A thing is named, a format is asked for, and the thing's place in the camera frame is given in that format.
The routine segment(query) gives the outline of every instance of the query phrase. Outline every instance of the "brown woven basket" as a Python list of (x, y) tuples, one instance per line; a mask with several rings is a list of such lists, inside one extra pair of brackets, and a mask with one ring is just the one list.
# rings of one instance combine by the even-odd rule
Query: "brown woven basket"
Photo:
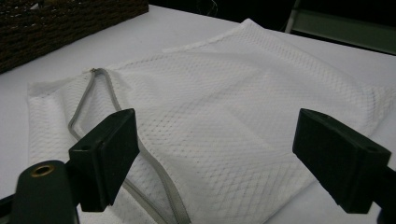
[(0, 74), (149, 11), (148, 0), (38, 1), (0, 0)]

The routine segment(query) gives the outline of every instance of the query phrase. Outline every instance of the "gray zipper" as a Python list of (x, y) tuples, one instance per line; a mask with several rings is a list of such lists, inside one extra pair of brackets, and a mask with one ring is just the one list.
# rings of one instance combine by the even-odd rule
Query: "gray zipper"
[[(80, 102), (78, 103), (76, 112), (68, 123), (69, 132), (77, 140), (81, 139), (81, 136), (74, 130), (74, 124), (78, 118), (78, 114), (82, 106), (85, 103), (88, 93), (92, 89), (93, 81), (96, 76), (98, 75), (105, 76), (111, 102), (113, 103), (116, 111), (121, 110), (120, 104), (117, 100), (116, 94), (113, 89), (110, 75), (108, 74), (107, 70), (103, 68), (92, 69), (91, 74), (92, 74), (91, 79), (87, 85), (86, 90), (84, 91), (81, 97)], [(148, 163), (154, 168), (154, 170), (157, 172), (158, 176), (160, 177), (177, 223), (178, 224), (191, 223), (186, 207), (184, 206), (181, 197), (178, 194), (177, 188), (174, 182), (172, 181), (171, 177), (168, 175), (168, 173), (166, 173), (163, 166), (146, 150), (146, 148), (143, 146), (139, 138), (138, 138), (138, 145), (141, 156), (143, 156), (148, 161)], [(168, 220), (166, 220), (164, 215), (155, 207), (155, 205), (131, 181), (125, 179), (122, 185), (157, 223), (164, 223), (164, 224), (170, 223)]]

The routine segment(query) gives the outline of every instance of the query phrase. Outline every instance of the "zipper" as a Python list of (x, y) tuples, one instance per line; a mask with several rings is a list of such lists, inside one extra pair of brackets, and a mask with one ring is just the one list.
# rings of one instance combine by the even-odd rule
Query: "zipper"
[[(78, 119), (78, 115), (81, 111), (82, 106), (85, 104), (88, 93), (91, 91), (93, 82), (96, 76), (104, 75), (106, 79), (106, 84), (108, 88), (108, 92), (111, 98), (111, 102), (114, 105), (116, 111), (120, 111), (121, 107), (117, 100), (116, 94), (113, 89), (113, 85), (111, 82), (110, 75), (108, 74), (106, 69), (103, 68), (93, 68), (91, 69), (91, 79), (87, 85), (86, 90), (84, 91), (80, 102), (78, 103), (78, 107), (76, 109), (75, 114), (70, 119), (68, 123), (69, 132), (77, 139), (81, 139), (81, 135), (76, 132), (74, 129), (74, 124)], [(181, 200), (180, 195), (178, 194), (177, 188), (172, 181), (171, 177), (168, 173), (166, 173), (163, 166), (146, 150), (143, 146), (142, 142), (138, 138), (138, 145), (140, 149), (141, 156), (143, 156), (148, 163), (154, 168), (156, 173), (161, 179), (163, 183), (163, 187), (166, 192), (166, 197), (171, 205), (172, 211), (176, 218), (177, 224), (189, 224), (191, 223), (190, 218), (188, 216), (187, 210)], [(166, 220), (164, 215), (155, 207), (155, 205), (128, 179), (125, 179), (122, 186), (136, 199), (136, 201), (148, 212), (148, 214), (157, 222), (163, 224), (169, 224), (169, 220)]]

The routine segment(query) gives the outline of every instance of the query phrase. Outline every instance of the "white mesh bag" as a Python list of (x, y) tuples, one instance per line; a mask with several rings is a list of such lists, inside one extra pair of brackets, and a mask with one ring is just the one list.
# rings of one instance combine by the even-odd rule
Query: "white mesh bag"
[(80, 213), (83, 223), (263, 223), (314, 180), (291, 152), (300, 108), (369, 135), (394, 95), (247, 20), (205, 42), (31, 85), (30, 162), (67, 161), (75, 137), (134, 108), (142, 152), (115, 205)]

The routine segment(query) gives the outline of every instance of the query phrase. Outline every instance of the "white tabletop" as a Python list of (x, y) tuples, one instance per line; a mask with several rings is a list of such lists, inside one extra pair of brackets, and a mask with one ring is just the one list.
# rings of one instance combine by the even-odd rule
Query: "white tabletop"
[[(150, 12), (85, 37), (44, 57), (0, 75), (0, 198), (12, 194), (18, 175), (28, 166), (28, 83), (73, 77), (161, 49), (201, 41), (221, 34), (236, 23), (150, 6)], [(358, 80), (396, 87), (396, 57), (273, 32)], [(396, 153), (396, 109), (372, 138)], [(392, 157), (389, 165), (396, 167)], [(308, 187), (267, 223), (375, 223), (379, 208), (369, 216), (347, 215), (318, 184)]]

